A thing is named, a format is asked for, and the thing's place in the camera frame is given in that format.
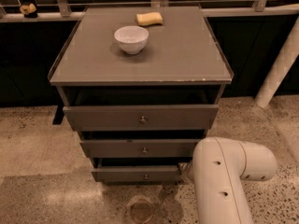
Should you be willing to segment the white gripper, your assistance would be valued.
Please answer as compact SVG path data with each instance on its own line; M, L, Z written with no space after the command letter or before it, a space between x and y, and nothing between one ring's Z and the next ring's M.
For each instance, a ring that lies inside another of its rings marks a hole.
M193 165L192 162L180 162L178 164L178 168L181 172L185 172L186 178L193 182L194 178L193 178Z

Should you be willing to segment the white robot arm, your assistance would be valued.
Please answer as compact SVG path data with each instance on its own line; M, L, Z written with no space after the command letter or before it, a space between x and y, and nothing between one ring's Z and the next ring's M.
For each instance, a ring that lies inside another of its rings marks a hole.
M200 224L254 224L242 182L271 179L278 163L263 145L208 137L179 169L194 184Z

